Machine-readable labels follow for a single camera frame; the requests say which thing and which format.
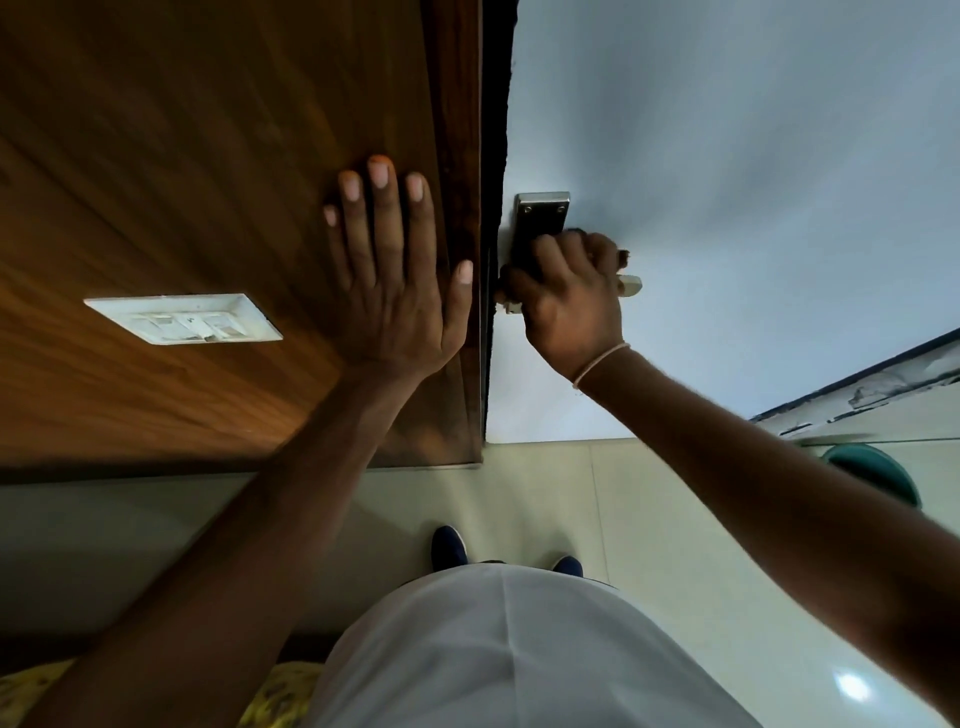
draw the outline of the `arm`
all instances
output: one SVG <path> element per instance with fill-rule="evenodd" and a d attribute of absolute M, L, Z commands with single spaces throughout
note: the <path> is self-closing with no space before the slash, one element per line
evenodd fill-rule
<path fill-rule="evenodd" d="M 544 236 L 537 283 L 505 275 L 527 337 L 574 379 L 622 342 L 616 248 Z M 694 394 L 629 349 L 581 390 L 679 475 L 808 612 L 960 725 L 960 540 L 937 523 Z"/>
<path fill-rule="evenodd" d="M 404 279 L 393 165 L 374 158 L 371 176 L 376 264 L 355 173 L 340 178 L 343 212 L 324 209 L 352 363 L 296 437 L 43 696 L 23 728 L 233 728 L 239 721 L 306 608 L 311 577 L 360 474 L 400 407 L 466 336 L 472 267 L 457 271 L 444 325 L 425 180 L 407 180 Z"/>

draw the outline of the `forearm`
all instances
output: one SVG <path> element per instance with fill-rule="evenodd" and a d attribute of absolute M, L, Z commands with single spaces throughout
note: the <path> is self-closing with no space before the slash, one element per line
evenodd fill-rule
<path fill-rule="evenodd" d="M 415 387 L 381 371 L 348 372 L 24 726 L 235 724 L 301 617 L 360 474 Z"/>
<path fill-rule="evenodd" d="M 936 671 L 933 643 L 960 646 L 960 541 L 938 524 L 699 397 L 635 352 L 612 354 L 581 388 L 808 611 L 901 677 L 922 669 L 905 664 L 915 658 Z M 923 655 L 898 647 L 909 639 L 918 649 L 932 643 Z M 929 682 L 913 683 L 929 696 Z"/>

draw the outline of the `tiled floor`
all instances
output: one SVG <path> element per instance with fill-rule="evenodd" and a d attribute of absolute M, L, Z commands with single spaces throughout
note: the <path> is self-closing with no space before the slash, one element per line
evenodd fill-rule
<path fill-rule="evenodd" d="M 960 531 L 960 442 L 885 444 Z M 242 477 L 0 489 L 0 630 L 89 631 L 132 599 Z M 780 591 L 636 441 L 490 447 L 476 470 L 368 473 L 302 626 L 341 628 L 426 572 L 454 523 L 474 560 L 570 551 L 636 601 L 767 728 L 946 725 Z M 856 703 L 834 683 L 862 677 Z"/>

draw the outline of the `person's left hand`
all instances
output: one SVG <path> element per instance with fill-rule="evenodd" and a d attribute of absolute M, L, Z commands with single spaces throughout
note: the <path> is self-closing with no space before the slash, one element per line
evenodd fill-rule
<path fill-rule="evenodd" d="M 375 156 L 367 167 L 373 192 L 372 230 L 363 181 L 356 172 L 340 173 L 343 211 L 324 207 L 336 278 L 348 301 L 348 359 L 419 382 L 439 371 L 464 345 L 473 263 L 463 260 L 454 271 L 444 319 L 437 282 L 437 228 L 426 178 L 412 172 L 404 180 L 410 210 L 404 246 L 394 164 Z"/>

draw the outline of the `green bucket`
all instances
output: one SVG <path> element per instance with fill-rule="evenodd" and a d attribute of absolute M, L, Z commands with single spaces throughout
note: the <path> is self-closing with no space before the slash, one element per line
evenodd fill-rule
<path fill-rule="evenodd" d="M 883 450 L 862 443 L 848 443 L 827 450 L 823 460 L 907 505 L 921 507 L 920 493 L 913 478 L 903 465 Z"/>

